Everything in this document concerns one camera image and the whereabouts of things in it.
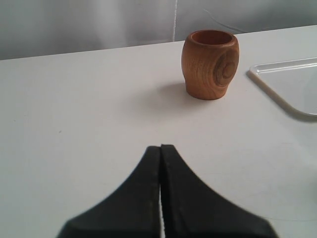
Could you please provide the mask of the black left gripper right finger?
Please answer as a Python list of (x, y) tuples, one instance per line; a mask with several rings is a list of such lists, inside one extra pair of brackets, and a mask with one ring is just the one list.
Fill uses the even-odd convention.
[(276, 238), (270, 223), (208, 187), (173, 145), (162, 145), (160, 189), (167, 238)]

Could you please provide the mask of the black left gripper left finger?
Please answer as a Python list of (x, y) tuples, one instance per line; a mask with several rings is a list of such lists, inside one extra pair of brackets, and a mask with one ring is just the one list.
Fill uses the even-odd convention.
[(160, 148), (146, 148), (131, 175), (106, 199), (68, 220), (60, 238), (159, 238)]

